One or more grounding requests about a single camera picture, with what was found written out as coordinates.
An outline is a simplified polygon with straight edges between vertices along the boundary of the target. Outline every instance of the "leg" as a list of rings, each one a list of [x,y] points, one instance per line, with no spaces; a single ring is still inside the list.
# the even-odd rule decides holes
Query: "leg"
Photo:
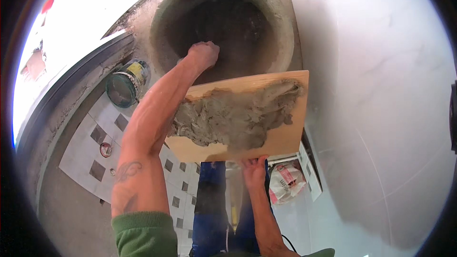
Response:
[[[203,162],[195,204],[192,249],[195,257],[226,250],[225,161]]]
[[[270,177],[268,176],[267,160],[265,160],[265,170],[265,194],[268,196],[268,200],[270,200],[268,195]],[[259,245],[257,244],[257,239],[255,238],[254,212],[252,211],[249,193],[246,188],[244,188],[243,191],[243,203],[241,205],[239,222],[235,232],[234,244],[232,246],[237,251],[260,254]]]

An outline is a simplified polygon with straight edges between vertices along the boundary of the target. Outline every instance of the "green sweater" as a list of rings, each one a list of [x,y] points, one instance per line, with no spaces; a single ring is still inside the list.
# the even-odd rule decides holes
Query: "green sweater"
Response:
[[[173,229],[173,220],[168,214],[157,211],[127,213],[113,218],[111,225],[120,257],[176,256],[178,253],[178,238]],[[334,255],[318,253],[309,256]],[[259,256],[251,253],[222,253],[217,256],[222,255],[224,257]]]

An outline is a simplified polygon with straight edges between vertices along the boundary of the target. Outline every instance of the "hand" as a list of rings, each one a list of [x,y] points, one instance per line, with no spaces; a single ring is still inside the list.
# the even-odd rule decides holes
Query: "hand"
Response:
[[[216,64],[219,47],[211,41],[196,43],[189,49],[187,56],[191,57],[198,67],[206,70]]]
[[[243,168],[244,183],[248,190],[260,187],[265,188],[265,159],[268,155],[262,155],[257,159],[242,159],[239,164]]]

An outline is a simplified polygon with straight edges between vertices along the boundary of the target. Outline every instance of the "plastic bag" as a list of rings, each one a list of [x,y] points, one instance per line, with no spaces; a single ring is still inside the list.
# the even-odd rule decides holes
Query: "plastic bag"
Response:
[[[272,204],[284,204],[293,199],[306,185],[305,178],[292,163],[278,164],[271,172],[268,191]]]

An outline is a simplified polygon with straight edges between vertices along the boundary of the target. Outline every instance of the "wooden board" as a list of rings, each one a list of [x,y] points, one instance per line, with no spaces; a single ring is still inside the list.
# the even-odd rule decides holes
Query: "wooden board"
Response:
[[[308,97],[308,71],[286,71],[249,77],[239,77],[214,83],[206,83],[191,87],[186,94],[188,100],[198,100],[208,95],[213,89],[230,90],[234,93],[253,92],[273,82],[294,78],[303,84],[304,95],[297,98],[291,112],[292,124],[281,125],[267,132],[267,139],[261,148],[250,149],[240,153],[229,154],[227,146],[217,143],[207,147],[198,146],[187,137],[167,137],[165,142],[180,162],[212,162],[235,160],[239,158],[255,158],[260,155],[280,155],[298,152],[303,125],[306,115],[306,99]]]

